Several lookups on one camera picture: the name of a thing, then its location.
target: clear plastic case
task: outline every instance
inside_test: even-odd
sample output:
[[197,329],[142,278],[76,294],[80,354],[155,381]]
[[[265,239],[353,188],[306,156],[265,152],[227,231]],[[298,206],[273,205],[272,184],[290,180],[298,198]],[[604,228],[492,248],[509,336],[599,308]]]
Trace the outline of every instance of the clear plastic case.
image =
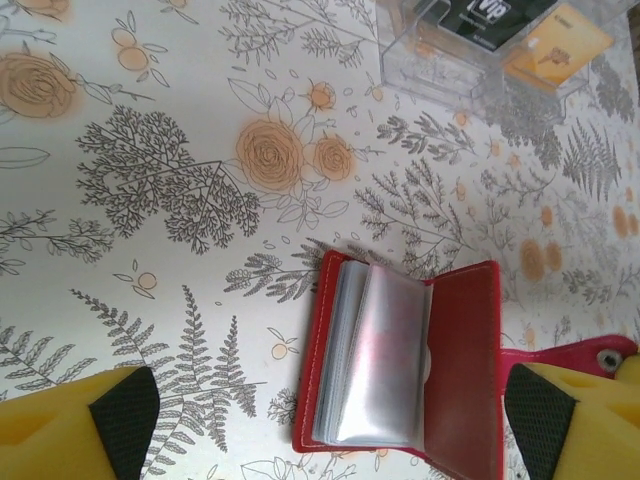
[[[510,5],[518,3],[528,20],[518,17],[520,23],[510,30],[496,28],[501,25],[498,14],[511,9],[513,16],[520,10]],[[568,60],[572,65],[581,65],[581,61],[585,65],[595,56],[592,52],[608,48],[615,39],[607,25],[638,3],[640,0],[378,0],[382,80],[392,88],[480,117],[496,104],[508,108],[509,92],[526,88],[530,97],[549,103],[545,121],[555,124],[564,118],[563,100],[588,82],[588,68],[578,69],[566,81],[549,72],[563,62],[568,65]],[[575,20],[574,31],[561,13],[572,15],[567,18]],[[483,25],[475,30],[477,34],[454,33],[454,14],[456,25],[458,17]],[[550,46],[554,44],[549,39],[556,34],[556,27],[550,24],[558,23],[556,20],[567,26],[570,35],[576,34],[573,44],[580,48],[566,52]],[[549,49],[543,58],[536,56],[541,43]]]

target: wallet strap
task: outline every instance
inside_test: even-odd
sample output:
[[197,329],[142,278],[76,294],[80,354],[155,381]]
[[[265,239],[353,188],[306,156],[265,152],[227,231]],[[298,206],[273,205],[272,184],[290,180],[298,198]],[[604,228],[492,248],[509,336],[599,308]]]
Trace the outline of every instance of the wallet strap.
[[500,387],[502,393],[504,394],[507,386],[509,372],[517,363],[545,363],[598,377],[614,378],[615,371],[606,372],[598,364],[598,354],[603,350],[614,350],[624,359],[637,354],[638,345],[633,340],[622,335],[605,335],[538,352],[502,349],[500,362]]

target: red leather wallet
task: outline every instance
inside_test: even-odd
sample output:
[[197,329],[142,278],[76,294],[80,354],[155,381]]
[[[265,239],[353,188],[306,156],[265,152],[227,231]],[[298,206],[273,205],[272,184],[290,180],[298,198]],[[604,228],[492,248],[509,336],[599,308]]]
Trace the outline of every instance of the red leather wallet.
[[[301,453],[366,450],[312,439],[340,266],[347,260],[352,258],[329,251],[320,271],[293,431],[293,448]],[[633,341],[619,336],[535,353],[501,350],[500,269],[493,261],[424,283],[434,285],[428,332],[431,372],[424,386],[424,452],[405,451],[456,479],[503,478],[502,395],[513,364],[537,361],[596,373],[595,357],[604,348],[614,348],[623,357],[638,350]],[[608,375],[601,370],[596,374]]]

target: red card holder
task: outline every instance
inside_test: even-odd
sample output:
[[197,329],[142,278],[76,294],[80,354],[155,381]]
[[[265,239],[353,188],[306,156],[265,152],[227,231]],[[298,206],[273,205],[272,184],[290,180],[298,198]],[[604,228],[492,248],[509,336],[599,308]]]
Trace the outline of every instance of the red card holder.
[[[298,452],[350,450],[311,438],[340,266],[346,260],[351,258],[330,251],[320,271],[298,391],[293,433]],[[455,478],[494,480],[501,474],[499,278],[497,264],[485,262],[425,281],[434,284],[428,334],[431,373],[425,384],[426,453],[407,451]]]

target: card holder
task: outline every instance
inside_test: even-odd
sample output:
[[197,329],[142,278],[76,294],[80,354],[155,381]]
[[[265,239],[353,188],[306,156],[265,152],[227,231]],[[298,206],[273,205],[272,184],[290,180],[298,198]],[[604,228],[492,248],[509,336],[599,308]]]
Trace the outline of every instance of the card holder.
[[423,441],[417,448],[331,444],[314,434],[313,426],[321,403],[325,362],[332,358],[329,332],[338,292],[346,281],[346,277],[340,280],[341,266],[349,261],[353,259],[332,250],[325,254],[320,270],[293,429],[293,449],[300,453],[396,448],[456,480],[501,480],[505,468],[502,395],[514,364],[546,363],[613,378],[611,371],[602,368],[602,352],[615,350],[621,358],[638,352],[632,339],[620,335],[537,352],[501,349],[498,264],[487,261],[454,270],[422,282],[432,286],[431,301],[425,303],[430,303],[426,341],[416,338],[416,343],[428,345],[422,355],[424,365],[430,365],[430,370],[425,368],[428,378],[417,405],[423,415],[416,421]]
[[342,264],[313,438],[419,448],[431,287],[391,269]]

